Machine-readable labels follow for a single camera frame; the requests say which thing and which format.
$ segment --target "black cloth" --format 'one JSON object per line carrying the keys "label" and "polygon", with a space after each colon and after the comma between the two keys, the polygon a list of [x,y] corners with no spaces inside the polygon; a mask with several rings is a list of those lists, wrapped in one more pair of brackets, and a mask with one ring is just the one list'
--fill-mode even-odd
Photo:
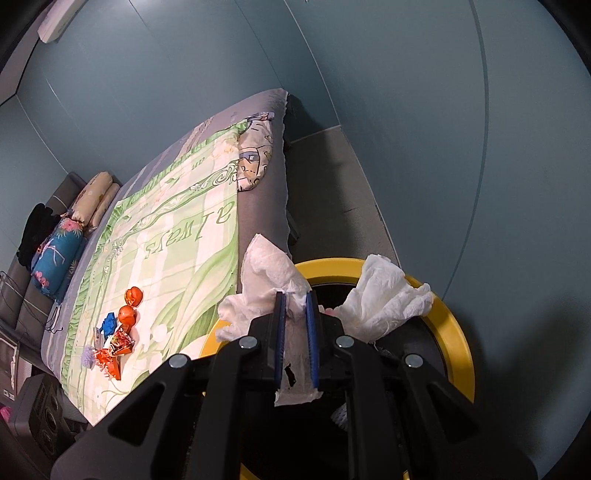
{"label": "black cloth", "polygon": [[52,209],[42,203],[35,205],[25,224],[21,245],[17,251],[18,262],[28,271],[31,271],[31,261],[37,248],[51,235],[59,221],[60,216],[54,215]]}

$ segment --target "orange wrapper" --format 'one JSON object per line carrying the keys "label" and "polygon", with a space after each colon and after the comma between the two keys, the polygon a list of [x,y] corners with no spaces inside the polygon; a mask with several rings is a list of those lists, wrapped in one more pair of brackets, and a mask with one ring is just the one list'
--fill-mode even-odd
{"label": "orange wrapper", "polygon": [[103,372],[107,372],[110,377],[121,380],[121,369],[119,359],[111,355],[108,348],[101,348],[95,352],[96,363]]}
{"label": "orange wrapper", "polygon": [[134,343],[133,338],[127,335],[125,325],[120,325],[111,337],[109,350],[112,356],[125,355],[131,353]]}

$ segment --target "white tissue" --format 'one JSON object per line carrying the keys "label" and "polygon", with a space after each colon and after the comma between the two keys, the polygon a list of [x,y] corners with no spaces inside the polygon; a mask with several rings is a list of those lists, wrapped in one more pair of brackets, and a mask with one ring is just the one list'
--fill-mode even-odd
{"label": "white tissue", "polygon": [[347,335],[370,343],[409,318],[427,314],[432,305],[429,284],[413,288],[404,272],[389,259],[370,255],[363,264],[357,287],[332,315],[340,318]]}
{"label": "white tissue", "polygon": [[295,376],[290,387],[285,371],[281,388],[275,395],[275,406],[305,403],[320,398],[310,379],[310,358],[306,330],[306,294],[309,283],[298,272],[289,257],[262,235],[255,235],[246,249],[241,271],[242,293],[227,296],[217,312],[231,325],[216,332],[219,341],[235,340],[248,334],[254,318],[273,311],[275,294],[286,296],[284,368],[288,365]]}

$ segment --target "blue toy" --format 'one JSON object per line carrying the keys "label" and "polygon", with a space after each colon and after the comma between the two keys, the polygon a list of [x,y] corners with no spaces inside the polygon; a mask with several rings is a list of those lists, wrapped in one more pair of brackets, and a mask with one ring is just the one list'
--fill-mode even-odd
{"label": "blue toy", "polygon": [[107,317],[103,320],[103,325],[100,327],[100,332],[103,332],[105,335],[105,340],[108,337],[115,333],[115,329],[117,328],[117,319],[115,318],[115,314],[113,312],[109,313]]}

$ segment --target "blue floral pillow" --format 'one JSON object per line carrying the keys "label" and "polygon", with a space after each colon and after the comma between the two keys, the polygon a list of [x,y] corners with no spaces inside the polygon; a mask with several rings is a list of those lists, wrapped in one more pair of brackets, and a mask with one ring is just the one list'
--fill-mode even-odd
{"label": "blue floral pillow", "polygon": [[33,278],[41,293],[55,296],[83,238],[81,224],[69,218],[60,220],[33,267]]}

